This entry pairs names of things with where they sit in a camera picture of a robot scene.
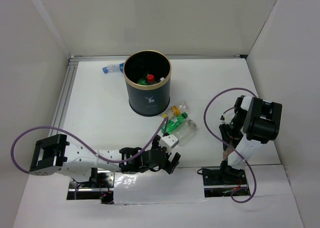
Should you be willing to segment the blue label water bottle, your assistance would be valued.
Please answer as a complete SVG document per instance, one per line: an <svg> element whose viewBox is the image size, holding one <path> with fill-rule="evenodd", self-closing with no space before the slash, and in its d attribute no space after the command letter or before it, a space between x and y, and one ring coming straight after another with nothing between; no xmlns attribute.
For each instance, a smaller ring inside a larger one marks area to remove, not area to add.
<svg viewBox="0 0 320 228"><path fill-rule="evenodd" d="M110 64L106 67L102 68L102 71L105 74L109 74L109 73L123 73L123 68L124 68L124 63L120 63L120 64Z"/></svg>

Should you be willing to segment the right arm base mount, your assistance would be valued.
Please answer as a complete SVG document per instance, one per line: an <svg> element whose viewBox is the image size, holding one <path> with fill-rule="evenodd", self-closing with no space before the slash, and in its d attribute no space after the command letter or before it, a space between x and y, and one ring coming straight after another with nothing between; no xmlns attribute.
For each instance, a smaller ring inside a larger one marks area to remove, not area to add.
<svg viewBox="0 0 320 228"><path fill-rule="evenodd" d="M229 167L226 161L220 167L200 168L197 174L202 177L206 198L230 197L233 192L233 197L251 194L245 171Z"/></svg>

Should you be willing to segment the red label water bottle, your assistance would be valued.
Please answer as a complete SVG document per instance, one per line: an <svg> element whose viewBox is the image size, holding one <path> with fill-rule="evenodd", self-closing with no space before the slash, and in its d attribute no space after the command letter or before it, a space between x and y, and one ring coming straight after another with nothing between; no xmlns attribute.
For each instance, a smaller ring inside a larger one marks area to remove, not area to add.
<svg viewBox="0 0 320 228"><path fill-rule="evenodd" d="M161 77L157 80L153 74L148 74L146 77L146 80L149 85L154 85L154 84L162 82L164 80L164 78Z"/></svg>

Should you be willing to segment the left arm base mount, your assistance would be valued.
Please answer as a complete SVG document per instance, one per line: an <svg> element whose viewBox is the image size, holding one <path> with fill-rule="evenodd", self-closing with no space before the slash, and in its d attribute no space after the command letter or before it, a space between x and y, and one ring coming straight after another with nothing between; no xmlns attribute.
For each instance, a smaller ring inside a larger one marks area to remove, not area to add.
<svg viewBox="0 0 320 228"><path fill-rule="evenodd" d="M114 204L115 173L98 170L96 180L77 182L70 179L67 200L98 200L101 204Z"/></svg>

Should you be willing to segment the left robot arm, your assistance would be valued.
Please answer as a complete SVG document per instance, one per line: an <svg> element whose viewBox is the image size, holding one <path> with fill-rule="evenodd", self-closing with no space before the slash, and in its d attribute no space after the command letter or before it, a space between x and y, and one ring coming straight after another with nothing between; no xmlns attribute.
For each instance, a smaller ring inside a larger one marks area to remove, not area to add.
<svg viewBox="0 0 320 228"><path fill-rule="evenodd" d="M36 176L59 173L87 187L97 185L98 170L135 174L163 169L171 174L181 157L176 153L170 158L178 143L174 135L157 135L149 150L125 147L90 152L81 145L69 143L66 135L58 134L36 142L29 173Z"/></svg>

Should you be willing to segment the red cap drink bottle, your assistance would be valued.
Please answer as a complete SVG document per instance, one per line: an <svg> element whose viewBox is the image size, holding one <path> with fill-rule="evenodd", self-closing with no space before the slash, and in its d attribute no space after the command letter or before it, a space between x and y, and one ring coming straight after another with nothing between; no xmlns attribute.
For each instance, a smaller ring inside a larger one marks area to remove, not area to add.
<svg viewBox="0 0 320 228"><path fill-rule="evenodd" d="M228 156L234 151L233 148L228 147L226 150L223 151L223 160L226 160Z"/></svg>

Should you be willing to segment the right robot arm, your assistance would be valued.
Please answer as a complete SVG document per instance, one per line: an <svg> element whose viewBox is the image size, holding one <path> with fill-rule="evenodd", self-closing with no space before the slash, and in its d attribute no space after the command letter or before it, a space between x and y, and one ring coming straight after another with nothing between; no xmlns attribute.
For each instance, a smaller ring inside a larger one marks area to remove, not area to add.
<svg viewBox="0 0 320 228"><path fill-rule="evenodd" d="M277 138L283 106L260 98L240 96L234 104L234 116L219 126L223 145L223 161L218 178L224 184L241 178L246 161L269 141Z"/></svg>

